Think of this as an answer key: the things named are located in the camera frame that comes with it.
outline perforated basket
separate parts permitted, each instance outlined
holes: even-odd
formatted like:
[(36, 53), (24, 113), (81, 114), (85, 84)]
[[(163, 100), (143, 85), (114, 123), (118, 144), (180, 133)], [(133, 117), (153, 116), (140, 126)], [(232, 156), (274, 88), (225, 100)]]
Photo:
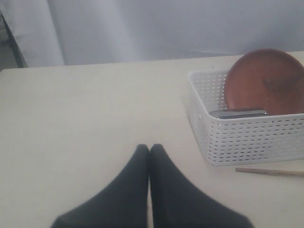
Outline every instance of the perforated basket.
[(304, 158), (304, 114), (220, 120), (226, 71), (189, 74), (189, 119), (206, 160), (217, 166)]

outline plastic basket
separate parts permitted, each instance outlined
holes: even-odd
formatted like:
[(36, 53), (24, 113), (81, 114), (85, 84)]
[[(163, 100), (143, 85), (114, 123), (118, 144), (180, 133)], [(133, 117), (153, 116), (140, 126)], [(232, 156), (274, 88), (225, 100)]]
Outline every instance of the plastic basket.
[(189, 119), (206, 160), (217, 166), (304, 158), (304, 114), (221, 120), (225, 71), (189, 73)]

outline wooden plate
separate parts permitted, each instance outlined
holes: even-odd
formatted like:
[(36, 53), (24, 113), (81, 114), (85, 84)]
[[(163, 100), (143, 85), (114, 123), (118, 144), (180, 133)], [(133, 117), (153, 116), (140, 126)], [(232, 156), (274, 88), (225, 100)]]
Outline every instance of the wooden plate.
[(304, 67), (280, 50), (249, 52), (228, 72), (224, 95), (228, 109), (261, 108), (270, 115), (304, 113)]

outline white table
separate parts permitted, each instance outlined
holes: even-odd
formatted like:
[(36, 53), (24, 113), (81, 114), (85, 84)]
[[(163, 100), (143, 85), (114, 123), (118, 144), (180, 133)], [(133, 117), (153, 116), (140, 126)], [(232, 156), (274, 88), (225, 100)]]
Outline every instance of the white table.
[[(238, 58), (2, 71), (0, 227), (48, 228), (105, 187), (138, 143), (162, 143), (190, 181), (256, 228), (304, 227), (304, 179), (209, 165), (192, 133), (187, 72)], [(303, 171), (304, 160), (244, 167)]]

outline terracotta plate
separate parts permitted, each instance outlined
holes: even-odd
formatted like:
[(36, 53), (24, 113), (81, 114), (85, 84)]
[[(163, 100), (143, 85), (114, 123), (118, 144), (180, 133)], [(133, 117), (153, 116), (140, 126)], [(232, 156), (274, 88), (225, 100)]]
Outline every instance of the terracotta plate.
[(249, 52), (228, 72), (224, 94), (228, 109), (261, 108), (270, 115), (304, 113), (304, 67), (283, 51)]

